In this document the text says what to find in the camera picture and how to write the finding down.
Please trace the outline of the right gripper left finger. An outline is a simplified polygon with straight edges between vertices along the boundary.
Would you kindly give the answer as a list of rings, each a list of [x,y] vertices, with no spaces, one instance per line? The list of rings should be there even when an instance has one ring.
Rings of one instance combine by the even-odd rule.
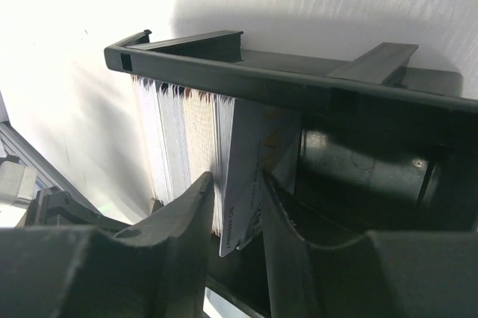
[[[90,225],[1,231],[3,317],[200,317],[214,180],[109,235]]]

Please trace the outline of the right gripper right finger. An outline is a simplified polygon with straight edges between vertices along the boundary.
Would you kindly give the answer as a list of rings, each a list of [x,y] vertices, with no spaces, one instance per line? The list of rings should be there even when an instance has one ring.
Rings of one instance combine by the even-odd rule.
[[[273,317],[475,317],[477,236],[355,234],[264,172],[262,225]]]

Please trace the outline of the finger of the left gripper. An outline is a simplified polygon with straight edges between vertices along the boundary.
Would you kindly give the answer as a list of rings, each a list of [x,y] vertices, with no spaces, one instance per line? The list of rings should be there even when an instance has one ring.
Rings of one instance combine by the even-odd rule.
[[[14,228],[41,234],[93,229],[112,236],[129,226],[87,208],[68,191],[43,189]]]

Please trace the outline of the black plastic card box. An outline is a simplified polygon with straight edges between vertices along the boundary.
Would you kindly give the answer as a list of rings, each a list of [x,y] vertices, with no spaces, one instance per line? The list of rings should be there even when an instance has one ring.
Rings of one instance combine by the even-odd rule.
[[[346,62],[243,49],[241,32],[151,42],[142,31],[104,50],[107,68],[297,111],[296,200],[335,224],[369,231],[477,236],[477,102],[457,72],[408,65],[412,44],[382,43]],[[219,255],[207,284],[253,317],[273,317],[262,230]]]

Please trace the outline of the white magnetic stripe card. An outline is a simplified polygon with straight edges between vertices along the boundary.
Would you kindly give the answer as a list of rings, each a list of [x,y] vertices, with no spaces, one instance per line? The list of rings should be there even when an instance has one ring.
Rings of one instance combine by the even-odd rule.
[[[241,250],[262,230],[263,172],[294,191],[302,117],[297,111],[235,99],[226,122],[227,176],[219,255]]]

